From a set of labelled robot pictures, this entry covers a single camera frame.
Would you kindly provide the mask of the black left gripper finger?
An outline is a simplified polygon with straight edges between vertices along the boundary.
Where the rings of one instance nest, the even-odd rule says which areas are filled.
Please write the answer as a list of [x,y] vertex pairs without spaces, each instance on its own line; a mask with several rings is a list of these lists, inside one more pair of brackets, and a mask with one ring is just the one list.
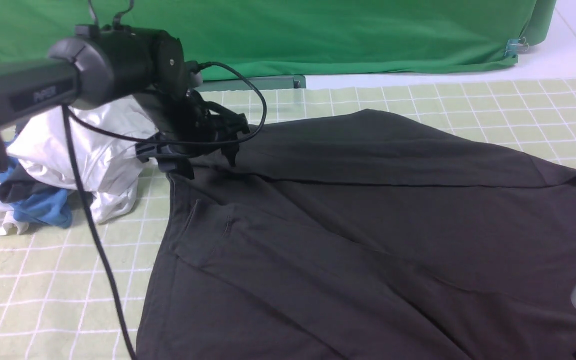
[[189,158],[183,155],[160,155],[157,157],[158,169],[162,173],[176,174],[194,180],[195,172]]
[[222,146],[222,156],[225,157],[230,167],[237,166],[236,159],[239,151],[240,151],[240,144],[238,143]]

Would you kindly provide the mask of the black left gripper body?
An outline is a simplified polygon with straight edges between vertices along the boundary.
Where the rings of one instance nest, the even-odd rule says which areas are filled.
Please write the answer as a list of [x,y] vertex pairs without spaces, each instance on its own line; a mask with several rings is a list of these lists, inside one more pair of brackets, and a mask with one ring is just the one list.
[[206,101],[194,89],[181,98],[147,89],[135,100],[157,128],[153,136],[135,145],[141,161],[163,155],[198,158],[222,150],[224,142],[241,142],[240,134],[250,135],[244,114]]

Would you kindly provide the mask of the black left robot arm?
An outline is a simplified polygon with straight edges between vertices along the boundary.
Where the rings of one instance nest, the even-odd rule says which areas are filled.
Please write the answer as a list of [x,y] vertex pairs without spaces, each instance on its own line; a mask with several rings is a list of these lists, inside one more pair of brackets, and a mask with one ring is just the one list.
[[[115,23],[78,25],[75,36],[55,43],[46,59],[0,64],[0,129],[61,107],[98,109],[135,96],[157,128],[146,139],[94,132],[135,143],[139,161],[163,161],[166,173],[194,178],[190,159],[221,151],[234,167],[240,144],[256,136],[244,114],[205,101],[196,88],[213,62],[185,61],[181,41],[165,30]],[[7,170],[0,136],[0,173]]]

